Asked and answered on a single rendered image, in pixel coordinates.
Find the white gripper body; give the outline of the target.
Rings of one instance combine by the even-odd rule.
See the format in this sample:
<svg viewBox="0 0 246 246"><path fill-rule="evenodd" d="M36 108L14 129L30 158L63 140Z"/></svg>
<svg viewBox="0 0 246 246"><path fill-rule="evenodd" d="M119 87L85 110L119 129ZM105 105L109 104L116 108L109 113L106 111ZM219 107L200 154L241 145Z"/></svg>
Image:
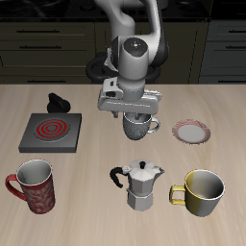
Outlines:
<svg viewBox="0 0 246 246"><path fill-rule="evenodd" d="M145 89L143 96L135 102L124 102L122 99L109 97L100 92L98 109L101 111L122 111L156 114L159 110L161 93L156 90Z"/></svg>

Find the white plate with red rim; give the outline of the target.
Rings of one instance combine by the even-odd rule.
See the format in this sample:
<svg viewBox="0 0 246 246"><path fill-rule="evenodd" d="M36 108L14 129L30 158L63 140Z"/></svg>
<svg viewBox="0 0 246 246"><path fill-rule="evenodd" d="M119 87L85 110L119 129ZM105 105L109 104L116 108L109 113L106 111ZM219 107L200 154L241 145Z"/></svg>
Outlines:
<svg viewBox="0 0 246 246"><path fill-rule="evenodd" d="M211 137L209 127L193 119L185 119L177 122L172 128L172 134L185 144L203 144Z"/></svg>

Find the dark grey stove plate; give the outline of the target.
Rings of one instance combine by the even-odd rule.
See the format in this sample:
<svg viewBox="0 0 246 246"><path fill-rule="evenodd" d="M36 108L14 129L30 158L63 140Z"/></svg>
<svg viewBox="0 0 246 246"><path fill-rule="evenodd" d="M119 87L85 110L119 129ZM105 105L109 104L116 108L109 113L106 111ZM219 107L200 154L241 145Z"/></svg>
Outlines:
<svg viewBox="0 0 246 246"><path fill-rule="evenodd" d="M20 153L75 153L80 113L32 113L18 146Z"/></svg>

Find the yellow and white mug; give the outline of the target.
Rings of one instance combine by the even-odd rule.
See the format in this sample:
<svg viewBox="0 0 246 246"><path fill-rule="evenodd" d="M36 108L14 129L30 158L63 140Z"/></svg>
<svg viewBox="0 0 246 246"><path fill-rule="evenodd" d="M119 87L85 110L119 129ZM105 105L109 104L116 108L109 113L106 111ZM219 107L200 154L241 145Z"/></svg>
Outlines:
<svg viewBox="0 0 246 246"><path fill-rule="evenodd" d="M184 185L172 185L169 202L185 206L193 215L210 215L225 193L223 180L205 169L195 169L184 177Z"/></svg>

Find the red patterned mug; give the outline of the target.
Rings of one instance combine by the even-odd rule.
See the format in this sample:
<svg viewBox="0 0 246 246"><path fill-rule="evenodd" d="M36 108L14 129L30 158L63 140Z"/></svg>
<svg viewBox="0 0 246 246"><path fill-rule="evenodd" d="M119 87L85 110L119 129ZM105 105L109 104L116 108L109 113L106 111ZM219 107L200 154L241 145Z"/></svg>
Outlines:
<svg viewBox="0 0 246 246"><path fill-rule="evenodd" d="M52 166L46 160L29 160L6 178L7 190L25 201L31 212L44 214L55 205Z"/></svg>

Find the round black knob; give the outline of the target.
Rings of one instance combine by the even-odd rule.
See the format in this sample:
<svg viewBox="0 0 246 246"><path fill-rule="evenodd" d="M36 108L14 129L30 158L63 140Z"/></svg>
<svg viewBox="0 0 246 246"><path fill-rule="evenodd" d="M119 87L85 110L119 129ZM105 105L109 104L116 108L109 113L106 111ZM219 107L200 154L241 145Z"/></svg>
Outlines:
<svg viewBox="0 0 246 246"><path fill-rule="evenodd" d="M55 112L69 112L71 109L70 103L62 99L57 94L51 92L48 94L49 103L47 105L47 110L49 113Z"/></svg>

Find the silver moka pot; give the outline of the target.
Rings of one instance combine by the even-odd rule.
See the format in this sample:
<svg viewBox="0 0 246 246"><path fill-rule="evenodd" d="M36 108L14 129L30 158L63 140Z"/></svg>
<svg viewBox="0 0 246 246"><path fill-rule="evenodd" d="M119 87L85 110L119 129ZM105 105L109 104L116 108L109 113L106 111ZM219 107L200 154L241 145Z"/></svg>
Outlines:
<svg viewBox="0 0 246 246"><path fill-rule="evenodd" d="M153 206L153 186L155 180L164 173L161 167L149 160L134 160L128 166L114 167L110 172L113 182L122 188L117 174L128 177L128 205L138 211L146 211Z"/></svg>

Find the dark kitchen cupboards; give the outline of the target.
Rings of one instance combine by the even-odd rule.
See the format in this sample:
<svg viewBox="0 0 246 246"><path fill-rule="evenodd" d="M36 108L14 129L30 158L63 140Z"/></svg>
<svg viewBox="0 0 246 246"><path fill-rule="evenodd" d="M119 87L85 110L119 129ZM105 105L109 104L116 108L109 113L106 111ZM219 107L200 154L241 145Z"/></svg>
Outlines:
<svg viewBox="0 0 246 246"><path fill-rule="evenodd" d="M168 0L161 11L169 45L148 84L194 84L213 0ZM110 20L96 0L0 0L0 84L90 84L86 65L105 76Z"/></svg>

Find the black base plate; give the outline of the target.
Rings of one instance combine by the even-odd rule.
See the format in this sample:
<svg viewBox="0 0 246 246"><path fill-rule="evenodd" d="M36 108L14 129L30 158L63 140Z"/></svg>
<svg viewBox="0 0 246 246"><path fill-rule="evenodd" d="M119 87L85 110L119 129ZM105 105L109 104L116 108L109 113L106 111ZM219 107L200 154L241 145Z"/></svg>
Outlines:
<svg viewBox="0 0 246 246"><path fill-rule="evenodd" d="M95 85L101 85L105 79L110 79L118 76L116 71L111 70L104 65L107 58L106 52L99 52L96 57L86 65L86 75ZM147 85L153 84L160 76L160 67L148 66L145 83Z"/></svg>

